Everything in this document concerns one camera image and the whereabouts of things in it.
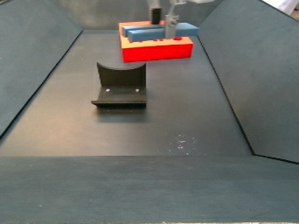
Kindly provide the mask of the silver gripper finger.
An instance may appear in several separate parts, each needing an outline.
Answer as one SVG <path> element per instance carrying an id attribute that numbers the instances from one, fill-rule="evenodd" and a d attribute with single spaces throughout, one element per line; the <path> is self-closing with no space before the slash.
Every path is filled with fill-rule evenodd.
<path id="1" fill-rule="evenodd" d="M 151 24 L 159 25 L 161 20 L 161 6 L 159 0 L 147 0 Z"/>
<path id="2" fill-rule="evenodd" d="M 172 39 L 175 37 L 176 25 L 179 24 L 179 16 L 173 13 L 173 9 L 177 5 L 187 3 L 187 0 L 169 0 L 169 10 L 164 17 L 164 37 Z"/>

